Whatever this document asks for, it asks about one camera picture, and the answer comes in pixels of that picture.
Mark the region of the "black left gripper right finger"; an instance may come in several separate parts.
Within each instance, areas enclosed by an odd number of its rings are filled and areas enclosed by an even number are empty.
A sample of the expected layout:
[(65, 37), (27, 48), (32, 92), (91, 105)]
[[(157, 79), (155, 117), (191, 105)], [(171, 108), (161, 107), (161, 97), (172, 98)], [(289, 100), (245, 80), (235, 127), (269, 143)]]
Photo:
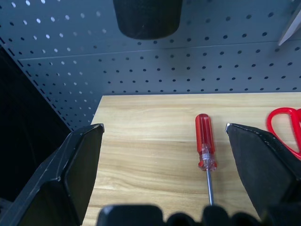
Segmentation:
[(262, 221), (301, 221), (301, 161), (270, 132), (226, 126), (241, 182)]

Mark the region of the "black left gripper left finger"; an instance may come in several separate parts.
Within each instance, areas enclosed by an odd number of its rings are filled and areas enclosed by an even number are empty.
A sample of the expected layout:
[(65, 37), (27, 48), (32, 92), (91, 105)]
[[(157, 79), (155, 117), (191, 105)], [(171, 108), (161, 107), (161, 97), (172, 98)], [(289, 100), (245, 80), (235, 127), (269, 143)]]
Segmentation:
[(82, 127), (36, 169), (0, 226), (81, 226), (95, 185), (104, 125)]

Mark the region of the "grey pegboard panel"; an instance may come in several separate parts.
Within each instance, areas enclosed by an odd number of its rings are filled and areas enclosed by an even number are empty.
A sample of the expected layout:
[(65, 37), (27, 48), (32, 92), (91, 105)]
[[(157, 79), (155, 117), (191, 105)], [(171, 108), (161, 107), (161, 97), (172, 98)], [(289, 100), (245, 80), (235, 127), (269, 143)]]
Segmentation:
[(0, 0), (0, 45), (68, 128), (102, 96), (301, 91), (301, 0), (183, 0), (178, 30), (139, 40), (113, 0)]

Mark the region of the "black cylindrical holder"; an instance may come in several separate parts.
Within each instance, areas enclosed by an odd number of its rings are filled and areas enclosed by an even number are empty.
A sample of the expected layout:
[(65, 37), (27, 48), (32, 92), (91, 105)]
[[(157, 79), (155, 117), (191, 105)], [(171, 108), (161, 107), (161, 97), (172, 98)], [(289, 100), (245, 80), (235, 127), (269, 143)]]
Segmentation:
[(113, 0), (119, 30), (137, 40), (160, 39), (175, 33), (183, 0)]

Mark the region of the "red handled scissors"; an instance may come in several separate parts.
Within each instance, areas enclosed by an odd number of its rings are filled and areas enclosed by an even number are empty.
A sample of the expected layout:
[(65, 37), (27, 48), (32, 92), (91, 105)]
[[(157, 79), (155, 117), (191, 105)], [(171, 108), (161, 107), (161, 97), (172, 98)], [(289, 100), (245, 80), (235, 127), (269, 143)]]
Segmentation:
[[(274, 129), (274, 118), (286, 119), (286, 121), (276, 124)], [(301, 161), (301, 108), (280, 107), (271, 111), (266, 118), (266, 128), (272, 133), (298, 160)], [(295, 140), (297, 151), (291, 148), (292, 138)]]

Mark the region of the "red handled screwdriver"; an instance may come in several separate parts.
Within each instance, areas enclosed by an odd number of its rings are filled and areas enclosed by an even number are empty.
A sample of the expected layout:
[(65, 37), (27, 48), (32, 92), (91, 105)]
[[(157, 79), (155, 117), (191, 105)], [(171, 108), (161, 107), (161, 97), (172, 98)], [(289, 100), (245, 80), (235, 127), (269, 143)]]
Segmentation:
[(197, 152), (199, 154), (198, 166), (206, 172), (210, 205), (214, 205), (214, 192), (211, 172), (216, 169), (215, 146), (211, 118), (202, 113), (195, 118)]

